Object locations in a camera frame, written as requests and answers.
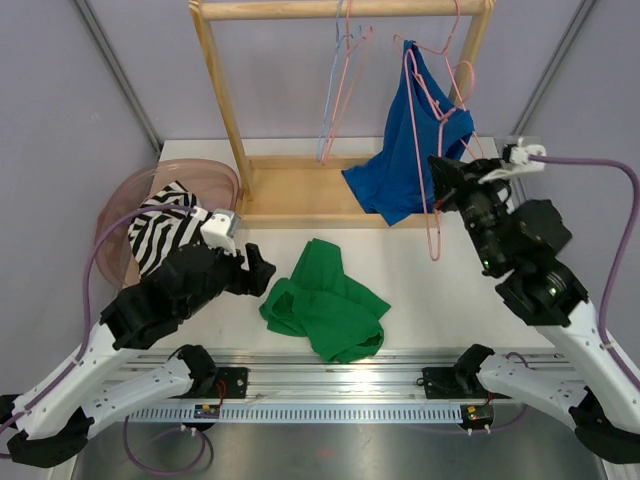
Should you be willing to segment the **green tank top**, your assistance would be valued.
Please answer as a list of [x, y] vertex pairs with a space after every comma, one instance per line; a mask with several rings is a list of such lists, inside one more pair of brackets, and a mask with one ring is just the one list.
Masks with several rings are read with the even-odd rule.
[[309, 340], [326, 363], [351, 363], [375, 355], [385, 340], [380, 323], [391, 305], [346, 275], [341, 249], [314, 238], [293, 272], [278, 279], [261, 317], [271, 332]]

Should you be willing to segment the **black white striped tank top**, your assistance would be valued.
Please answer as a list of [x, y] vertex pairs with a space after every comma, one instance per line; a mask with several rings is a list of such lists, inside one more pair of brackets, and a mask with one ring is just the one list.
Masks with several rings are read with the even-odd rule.
[[[166, 185], [154, 196], [146, 200], [141, 208], [159, 205], [178, 205], [200, 208], [195, 194], [180, 182]], [[156, 270], [166, 257], [188, 244], [202, 241], [201, 226], [212, 217], [212, 212], [193, 216], [182, 210], [149, 211], [138, 215], [128, 228], [131, 251], [144, 278]]]

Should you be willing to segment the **light blue wire hanger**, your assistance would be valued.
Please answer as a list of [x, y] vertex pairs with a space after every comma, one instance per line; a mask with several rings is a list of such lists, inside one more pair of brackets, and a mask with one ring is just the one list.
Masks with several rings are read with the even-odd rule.
[[352, 88], [347, 87], [347, 75], [352, 57], [362, 40], [358, 35], [362, 28], [351, 29], [353, 1], [339, 1], [335, 14], [335, 48], [327, 82], [327, 92], [323, 107], [322, 126], [317, 139], [316, 160], [327, 164], [338, 128], [347, 109]]

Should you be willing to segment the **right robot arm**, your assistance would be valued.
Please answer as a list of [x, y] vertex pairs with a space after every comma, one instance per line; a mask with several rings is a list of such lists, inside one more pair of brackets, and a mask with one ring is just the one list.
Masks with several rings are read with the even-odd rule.
[[454, 364], [456, 389], [504, 395], [565, 424], [580, 443], [613, 464], [639, 461], [639, 388], [628, 377], [631, 362], [609, 350], [586, 288], [557, 255], [571, 240], [548, 199], [527, 200], [508, 210], [491, 179], [498, 159], [464, 163], [432, 156], [436, 203], [460, 213], [486, 276], [504, 305], [549, 340], [584, 381], [570, 387], [474, 344]]

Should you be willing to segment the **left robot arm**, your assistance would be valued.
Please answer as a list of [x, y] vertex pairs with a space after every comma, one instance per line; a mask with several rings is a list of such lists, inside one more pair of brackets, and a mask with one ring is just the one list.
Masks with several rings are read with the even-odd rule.
[[201, 345], [184, 345], [151, 372], [112, 388], [103, 383], [220, 294], [261, 296], [275, 272], [252, 243], [244, 253], [192, 244], [169, 254], [118, 293], [87, 339], [45, 380], [20, 395], [2, 396], [2, 427], [15, 432], [4, 457], [51, 468], [137, 410], [172, 397], [208, 396], [218, 368]]

